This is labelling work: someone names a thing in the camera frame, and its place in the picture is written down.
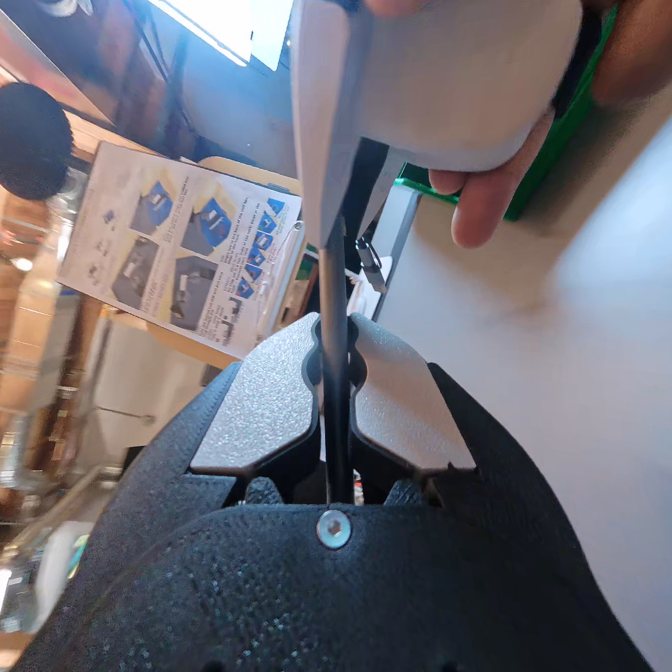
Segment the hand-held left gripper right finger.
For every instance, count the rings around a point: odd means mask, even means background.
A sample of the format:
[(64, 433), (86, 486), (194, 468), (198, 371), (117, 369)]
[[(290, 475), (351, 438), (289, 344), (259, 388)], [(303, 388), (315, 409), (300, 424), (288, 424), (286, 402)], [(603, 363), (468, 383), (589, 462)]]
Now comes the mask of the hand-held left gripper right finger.
[(350, 318), (357, 330), (354, 353), (365, 369), (353, 398), (359, 435), (417, 475), (474, 472), (475, 460), (424, 358), (365, 316)]

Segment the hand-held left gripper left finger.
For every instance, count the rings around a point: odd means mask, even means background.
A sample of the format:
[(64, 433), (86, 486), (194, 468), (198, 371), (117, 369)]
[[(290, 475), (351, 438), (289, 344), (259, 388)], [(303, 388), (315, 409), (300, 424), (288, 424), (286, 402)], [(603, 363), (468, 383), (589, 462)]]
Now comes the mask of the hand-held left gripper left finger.
[(319, 427), (308, 375), (319, 314), (310, 313), (260, 343), (240, 363), (190, 462), (198, 475), (251, 475)]

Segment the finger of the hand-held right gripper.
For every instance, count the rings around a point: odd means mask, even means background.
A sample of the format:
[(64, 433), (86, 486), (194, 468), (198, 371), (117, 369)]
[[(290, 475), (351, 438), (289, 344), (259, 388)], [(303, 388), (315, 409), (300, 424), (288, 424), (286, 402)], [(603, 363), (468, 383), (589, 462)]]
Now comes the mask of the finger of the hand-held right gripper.
[(296, 166), (308, 242), (325, 248), (359, 139), (359, 96), (372, 16), (362, 1), (296, 1), (290, 72)]
[(394, 182), (406, 164), (405, 155), (396, 148), (390, 148), (381, 171), (369, 194), (365, 197), (365, 210), (358, 226), (357, 234), (364, 235), (384, 207)]

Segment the thin black rod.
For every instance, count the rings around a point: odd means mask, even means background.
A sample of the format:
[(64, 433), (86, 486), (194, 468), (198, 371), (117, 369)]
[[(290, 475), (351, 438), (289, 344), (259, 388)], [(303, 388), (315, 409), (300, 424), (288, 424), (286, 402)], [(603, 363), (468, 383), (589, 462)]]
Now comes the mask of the thin black rod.
[(353, 503), (349, 453), (349, 351), (346, 315), (344, 220), (339, 215), (318, 250), (327, 500)]

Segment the person's right hand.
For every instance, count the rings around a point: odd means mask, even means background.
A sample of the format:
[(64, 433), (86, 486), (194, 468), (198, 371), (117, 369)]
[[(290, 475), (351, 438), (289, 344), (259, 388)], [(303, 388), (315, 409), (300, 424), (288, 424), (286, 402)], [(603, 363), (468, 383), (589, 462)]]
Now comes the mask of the person's right hand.
[[(632, 107), (671, 82), (670, 1), (582, 1), (604, 11), (618, 6), (592, 81), (592, 98), (602, 107)], [(473, 249), (485, 244), (502, 222), (513, 195), (532, 166), (552, 125), (546, 112), (507, 163), (482, 173), (430, 171), (435, 191), (460, 198), (451, 222), (454, 242)]]

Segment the white flat device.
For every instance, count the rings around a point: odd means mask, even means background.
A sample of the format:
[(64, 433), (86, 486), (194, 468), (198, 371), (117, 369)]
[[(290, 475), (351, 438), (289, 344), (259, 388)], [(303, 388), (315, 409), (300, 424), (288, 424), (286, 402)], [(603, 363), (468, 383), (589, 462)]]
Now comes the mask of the white flat device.
[(392, 256), (384, 256), (378, 269), (367, 272), (362, 267), (357, 275), (352, 271), (345, 271), (347, 287), (351, 290), (346, 309), (348, 316), (359, 314), (371, 321), (374, 319), (380, 299), (386, 293), (392, 262)]

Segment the clear clip bar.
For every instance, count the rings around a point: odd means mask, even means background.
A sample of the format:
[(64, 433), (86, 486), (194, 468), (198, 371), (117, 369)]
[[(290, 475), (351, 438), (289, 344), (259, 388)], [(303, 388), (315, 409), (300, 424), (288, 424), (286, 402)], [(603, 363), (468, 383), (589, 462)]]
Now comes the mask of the clear clip bar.
[(257, 337), (268, 338), (274, 332), (274, 325), (280, 312), (280, 305), (292, 277), (296, 259), (302, 251), (305, 238), (305, 223), (297, 221), (279, 247), (260, 285), (257, 319)]

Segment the bright lit screen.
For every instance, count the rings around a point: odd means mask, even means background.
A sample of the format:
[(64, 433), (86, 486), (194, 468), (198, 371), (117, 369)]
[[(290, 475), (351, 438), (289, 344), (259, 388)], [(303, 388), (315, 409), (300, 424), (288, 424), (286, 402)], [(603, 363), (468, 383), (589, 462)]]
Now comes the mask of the bright lit screen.
[(233, 63), (276, 71), (293, 1), (151, 1)]

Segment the printed instruction sheet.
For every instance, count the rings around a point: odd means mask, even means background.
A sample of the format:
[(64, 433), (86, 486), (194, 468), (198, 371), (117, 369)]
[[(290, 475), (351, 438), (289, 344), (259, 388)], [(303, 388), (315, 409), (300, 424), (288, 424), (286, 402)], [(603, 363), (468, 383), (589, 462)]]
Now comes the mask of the printed instruction sheet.
[(102, 142), (58, 280), (242, 359), (263, 341), (259, 290), (301, 214), (275, 185)]

